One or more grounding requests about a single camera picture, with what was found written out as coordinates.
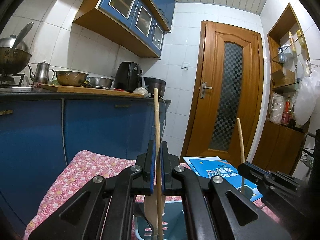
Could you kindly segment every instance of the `checkered glass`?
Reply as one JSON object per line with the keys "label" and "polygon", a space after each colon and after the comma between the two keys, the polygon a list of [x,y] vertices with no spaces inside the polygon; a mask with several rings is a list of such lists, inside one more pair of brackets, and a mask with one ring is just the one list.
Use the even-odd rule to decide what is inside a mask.
{"label": "checkered glass", "polygon": [[242,63],[243,48],[233,43],[225,43],[220,102],[210,149],[229,149],[241,93]]}

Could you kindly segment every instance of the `blue book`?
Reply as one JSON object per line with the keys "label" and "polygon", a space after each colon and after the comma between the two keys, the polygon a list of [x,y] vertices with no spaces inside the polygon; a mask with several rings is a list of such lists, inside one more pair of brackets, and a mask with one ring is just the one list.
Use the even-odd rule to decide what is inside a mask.
{"label": "blue book", "polygon": [[[236,189],[241,189],[242,177],[238,174],[237,169],[227,161],[209,161],[203,159],[189,159],[189,161],[192,167],[189,166],[193,171],[196,170],[200,176],[210,179],[213,176],[219,175],[226,179]],[[262,197],[262,194],[257,189],[257,185],[247,179],[244,180],[244,185],[246,187],[245,193],[250,193],[252,191],[253,195],[250,199],[252,202]]]}

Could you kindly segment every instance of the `black countertop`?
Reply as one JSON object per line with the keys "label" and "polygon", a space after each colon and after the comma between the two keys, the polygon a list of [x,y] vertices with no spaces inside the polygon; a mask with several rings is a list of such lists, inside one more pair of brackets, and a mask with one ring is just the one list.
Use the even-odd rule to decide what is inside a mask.
{"label": "black countertop", "polygon": [[[82,100],[134,100],[134,101],[151,101],[153,98],[137,98],[137,97],[123,97],[113,95],[96,95],[96,94],[82,94],[82,93],[61,93],[54,92],[42,88],[32,88],[30,91],[14,91],[14,92],[1,92],[0,90],[0,102],[12,102],[12,101],[32,101],[32,100],[59,100],[59,99],[82,99]],[[164,100],[167,107],[171,103],[171,100]]]}

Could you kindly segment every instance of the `plastic bag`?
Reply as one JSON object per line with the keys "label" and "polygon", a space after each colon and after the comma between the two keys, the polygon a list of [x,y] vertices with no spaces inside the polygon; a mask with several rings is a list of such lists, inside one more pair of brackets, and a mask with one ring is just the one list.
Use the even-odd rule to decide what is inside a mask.
{"label": "plastic bag", "polygon": [[269,120],[273,123],[280,124],[281,123],[281,117],[282,112],[284,109],[285,100],[284,97],[281,95],[278,95],[277,93],[273,93],[270,100],[269,105]]}
{"label": "plastic bag", "polygon": [[310,77],[305,76],[299,83],[298,95],[294,105],[294,116],[299,125],[304,125],[310,118],[320,96],[320,74],[313,71]]}
{"label": "plastic bag", "polygon": [[148,90],[143,87],[138,87],[134,90],[133,93],[146,96],[148,94]]}

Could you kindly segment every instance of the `wooden stick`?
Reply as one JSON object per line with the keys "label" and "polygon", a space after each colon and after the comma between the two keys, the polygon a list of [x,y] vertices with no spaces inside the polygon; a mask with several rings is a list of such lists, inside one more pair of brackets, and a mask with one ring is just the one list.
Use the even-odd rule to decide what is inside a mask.
{"label": "wooden stick", "polygon": [[[241,163],[244,163],[244,145],[243,145],[243,136],[240,118],[237,118],[238,131],[239,131],[239,140],[240,140],[240,150],[241,150]],[[244,177],[241,181],[241,193],[244,195]]]}
{"label": "wooden stick", "polygon": [[163,240],[162,231],[162,187],[161,187],[161,167],[160,167],[160,117],[159,117],[159,97],[158,89],[153,90],[155,103],[155,126],[156,126],[156,179],[157,179],[157,213],[158,213],[158,240]]}

